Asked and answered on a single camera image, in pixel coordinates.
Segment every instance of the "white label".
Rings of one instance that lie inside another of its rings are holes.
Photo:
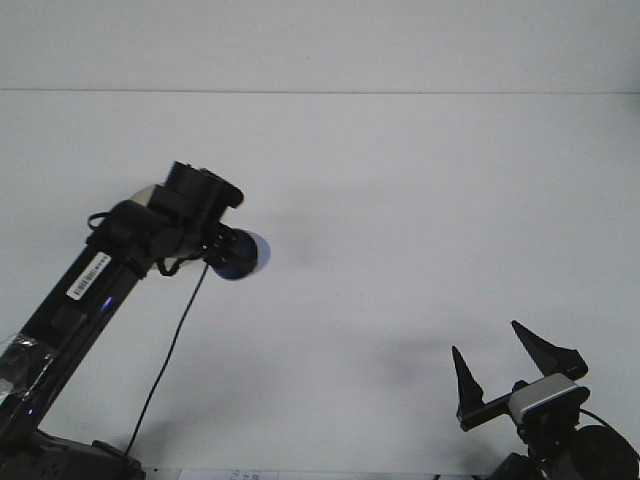
[[[93,260],[89,262],[87,268],[82,271],[78,279],[73,282],[73,285],[67,290],[67,295],[74,300],[80,300],[91,284],[96,281],[96,278],[98,278],[102,270],[109,265],[110,261],[111,257],[106,253],[97,253],[96,256],[93,257]]]

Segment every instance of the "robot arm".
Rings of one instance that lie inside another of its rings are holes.
[[[245,232],[220,223],[226,208],[242,200],[242,192],[222,178],[176,162],[147,206],[127,200],[105,216],[0,357],[0,389],[7,393],[0,397],[0,479],[143,478],[139,464],[115,449],[54,439],[39,432],[38,425],[154,263],[164,265],[166,258],[176,258],[179,265],[185,259],[203,258],[229,279],[253,270],[255,244]],[[77,476],[74,462],[100,466],[92,476],[90,465],[85,465]],[[56,473],[45,464],[56,465]]]

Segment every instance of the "white table surface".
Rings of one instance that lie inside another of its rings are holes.
[[[450,348],[490,400],[540,377],[517,319],[591,367],[587,407],[640,444],[640,96],[0,92],[0,334],[80,252],[93,212],[175,160],[246,196],[267,268],[211,276],[133,454],[145,465],[487,472]],[[149,275],[43,428],[126,444],[199,266]]]

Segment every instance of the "black cable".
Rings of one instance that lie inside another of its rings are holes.
[[[151,403],[151,398],[153,397],[153,394],[155,393],[156,388],[158,387],[158,384],[160,383],[160,379],[162,378],[162,375],[164,375],[164,372],[167,369],[167,365],[169,365],[169,360],[171,360],[171,355],[173,355],[173,350],[174,350],[174,348],[176,346],[176,343],[178,341],[178,336],[180,335],[180,330],[182,330],[182,325],[184,324],[184,320],[187,318],[187,314],[189,313],[189,310],[191,309],[191,305],[193,304],[193,301],[195,300],[196,295],[198,294],[198,290],[200,290],[200,286],[202,285],[202,282],[203,282],[204,277],[207,274],[208,270],[209,270],[209,265],[205,263],[204,264],[204,268],[202,269],[202,274],[200,275],[200,279],[198,280],[198,283],[196,284],[196,288],[193,290],[193,293],[191,294],[191,298],[189,299],[189,302],[187,303],[187,306],[184,309],[184,312],[182,312],[182,317],[180,318],[180,321],[178,322],[178,327],[176,328],[176,333],[174,334],[173,340],[171,341],[171,347],[169,348],[169,352],[167,353],[167,358],[165,358],[164,363],[162,365],[162,368],[160,369],[160,373],[158,373],[158,376],[156,377],[156,381],[154,382],[153,387],[151,387],[151,391],[149,392],[149,396],[147,396],[147,400],[144,403],[144,407],[142,407],[142,412],[140,413],[140,418],[138,418],[138,423],[136,424],[136,428],[133,431],[133,435],[131,435],[131,440],[129,441],[129,446],[125,450],[125,455],[129,455],[129,452],[131,451],[131,447],[133,447],[133,444],[136,441],[136,437],[138,436],[138,430],[140,430],[140,425],[142,424],[142,419],[144,418],[145,413],[147,413],[147,408],[149,408],[149,404]]]
[[[607,427],[609,430],[611,430],[613,433],[615,433],[616,435],[618,435],[620,438],[622,438],[625,442],[627,442],[627,440],[618,433],[618,431],[613,428],[611,425],[609,425],[607,422],[605,422],[602,418],[600,418],[599,416],[597,416],[595,413],[591,413],[588,410],[584,410],[584,409],[580,409],[579,410],[580,413],[585,414],[587,417],[591,417],[593,418],[595,421],[600,422],[602,425],[604,425],[605,427]],[[635,448],[633,448],[633,446],[627,442],[627,445],[629,445],[629,448],[631,448],[631,450],[633,450],[633,453],[636,454],[636,458],[640,461],[640,454],[638,454],[638,452],[636,451]]]

